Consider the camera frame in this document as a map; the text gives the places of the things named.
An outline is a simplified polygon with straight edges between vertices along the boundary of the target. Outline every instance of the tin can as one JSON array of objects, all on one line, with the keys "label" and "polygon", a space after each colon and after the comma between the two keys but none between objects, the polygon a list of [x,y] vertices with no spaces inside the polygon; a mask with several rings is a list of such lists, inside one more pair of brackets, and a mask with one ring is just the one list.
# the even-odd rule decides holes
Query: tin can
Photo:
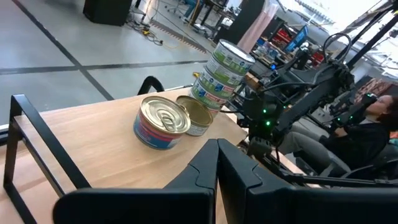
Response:
[{"label": "tin can", "polygon": [[255,59],[244,50],[222,39],[213,51],[213,56],[222,65],[240,75],[245,75],[255,62]]},{"label": "tin can", "polygon": [[203,135],[213,122],[213,116],[209,109],[190,96],[179,96],[176,102],[187,109],[191,119],[191,127],[187,134],[192,136]]},{"label": "tin can", "polygon": [[199,76],[199,82],[211,94],[220,98],[231,97],[235,89],[234,87],[229,87],[219,82],[215,77],[211,76],[210,73],[208,73],[206,68]]},{"label": "tin can", "polygon": [[206,88],[200,84],[199,79],[194,82],[191,88],[191,96],[214,110],[220,109],[222,105],[227,102],[226,99],[219,98],[209,93]]},{"label": "tin can", "polygon": [[224,85],[238,86],[244,75],[238,75],[229,71],[222,64],[220,64],[213,56],[207,61],[205,68]]},{"label": "tin can", "polygon": [[148,96],[134,122],[136,136],[154,149],[170,149],[191,125],[185,108],[160,96]]}]

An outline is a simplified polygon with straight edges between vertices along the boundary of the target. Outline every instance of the stacked cans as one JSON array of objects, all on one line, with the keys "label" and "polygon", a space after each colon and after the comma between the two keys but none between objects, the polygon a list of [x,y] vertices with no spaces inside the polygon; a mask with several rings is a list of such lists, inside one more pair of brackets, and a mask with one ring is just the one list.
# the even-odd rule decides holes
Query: stacked cans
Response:
[{"label": "stacked cans", "polygon": [[190,96],[202,102],[216,116],[254,62],[255,59],[238,46],[220,40],[193,84]]}]

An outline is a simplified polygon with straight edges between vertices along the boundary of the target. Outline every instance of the gray floor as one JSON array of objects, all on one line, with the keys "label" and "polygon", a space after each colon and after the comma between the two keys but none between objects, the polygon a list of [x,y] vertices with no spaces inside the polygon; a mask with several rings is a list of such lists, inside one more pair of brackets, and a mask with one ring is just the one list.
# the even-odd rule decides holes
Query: gray floor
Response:
[{"label": "gray floor", "polygon": [[[190,84],[195,79],[192,72],[200,71],[210,56],[155,27],[151,29],[168,47],[156,46],[129,27],[94,24],[83,15],[84,1],[81,0],[19,2],[64,51],[16,3],[0,1],[0,124],[8,122],[13,94],[27,95],[39,111],[105,101],[96,89],[96,82],[112,98],[124,98],[136,95],[149,75],[157,77],[165,88]],[[185,26],[178,15],[167,12],[164,6],[176,5],[177,1],[164,2],[160,2],[156,15],[156,1],[150,6],[149,1],[142,1],[140,8],[148,7],[147,18],[155,15],[155,20],[181,34],[186,33],[188,38],[211,51],[213,47],[208,40]],[[101,65],[115,64],[125,64],[127,68],[98,69]],[[85,74],[79,71],[79,66],[86,70]],[[92,76],[94,81],[89,82],[87,76]]]}]

